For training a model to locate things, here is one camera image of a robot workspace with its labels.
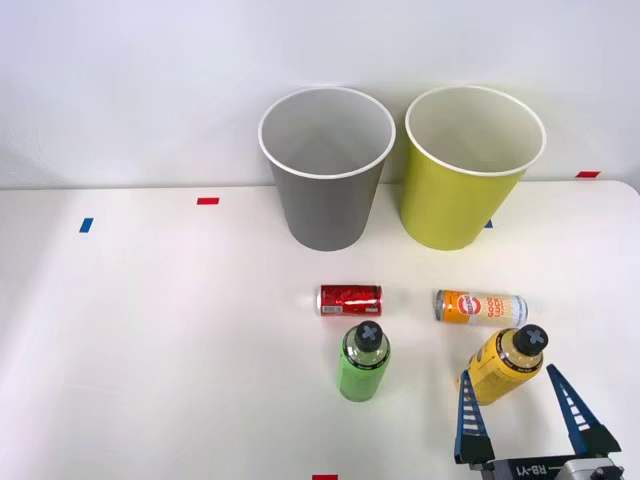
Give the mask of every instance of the plastic bottle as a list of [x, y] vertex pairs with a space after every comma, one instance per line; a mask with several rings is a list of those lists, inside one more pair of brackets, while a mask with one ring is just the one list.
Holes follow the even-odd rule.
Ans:
[[365, 321], [350, 329], [342, 340], [338, 390], [348, 400], [364, 402], [376, 393], [391, 349], [382, 327]]
[[469, 359], [467, 370], [480, 405], [495, 402], [542, 368], [547, 333], [537, 325], [496, 332]]

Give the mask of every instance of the bottle label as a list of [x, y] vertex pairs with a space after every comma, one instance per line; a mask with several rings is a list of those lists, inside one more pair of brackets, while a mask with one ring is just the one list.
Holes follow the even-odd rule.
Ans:
[[378, 385], [388, 365], [386, 361], [380, 363], [375, 369], [365, 370], [357, 367], [344, 351], [340, 352], [340, 366], [338, 367], [340, 393], [355, 402], [369, 400], [378, 390]]
[[508, 361], [502, 349], [502, 338], [509, 331], [513, 329], [504, 329], [495, 333], [469, 359], [467, 370], [476, 398], [482, 405], [494, 402], [529, 380], [540, 370], [542, 359], [532, 368], [519, 368]]

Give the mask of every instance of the black bottle cap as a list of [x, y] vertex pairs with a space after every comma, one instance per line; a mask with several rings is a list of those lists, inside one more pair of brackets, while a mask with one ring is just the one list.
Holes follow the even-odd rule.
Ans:
[[358, 350], [375, 352], [382, 344], [382, 328], [376, 322], [367, 320], [356, 328], [355, 343]]
[[529, 324], [522, 327], [513, 336], [513, 346], [530, 357], [538, 355], [549, 344], [549, 337], [542, 327]]

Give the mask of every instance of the yellow bottle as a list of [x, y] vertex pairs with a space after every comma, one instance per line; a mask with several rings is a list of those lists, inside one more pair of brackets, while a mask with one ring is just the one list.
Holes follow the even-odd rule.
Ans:
[[496, 332], [469, 359], [469, 377], [480, 405], [495, 402], [542, 368], [547, 333], [537, 325]]

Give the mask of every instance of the drink can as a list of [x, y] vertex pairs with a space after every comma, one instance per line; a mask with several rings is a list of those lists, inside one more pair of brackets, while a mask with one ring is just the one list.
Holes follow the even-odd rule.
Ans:
[[323, 317], [379, 317], [382, 287], [379, 285], [322, 285], [317, 306]]
[[519, 295], [440, 290], [436, 296], [436, 319], [441, 322], [518, 327], [528, 313], [527, 302]]

